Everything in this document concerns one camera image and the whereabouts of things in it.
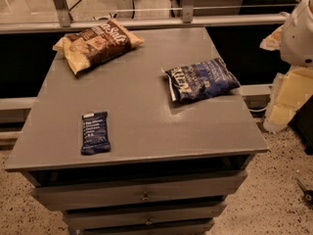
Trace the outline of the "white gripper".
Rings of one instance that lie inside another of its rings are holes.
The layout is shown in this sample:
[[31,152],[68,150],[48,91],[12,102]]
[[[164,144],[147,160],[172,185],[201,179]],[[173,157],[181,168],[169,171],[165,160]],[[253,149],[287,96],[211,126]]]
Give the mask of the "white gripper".
[[[259,47],[279,50],[282,26],[265,37]],[[273,81],[270,102],[265,112],[263,127],[268,132],[279,132],[287,127],[296,112],[313,95],[313,69],[291,66],[286,74],[278,73]]]

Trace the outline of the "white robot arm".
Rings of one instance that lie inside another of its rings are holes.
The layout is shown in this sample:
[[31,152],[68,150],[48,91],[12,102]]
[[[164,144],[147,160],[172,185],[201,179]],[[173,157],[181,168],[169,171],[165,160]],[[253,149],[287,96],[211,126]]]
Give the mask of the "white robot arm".
[[286,74],[274,78],[263,121],[268,132],[279,132],[313,96],[313,0],[301,0],[259,47],[279,50],[281,59],[291,65]]

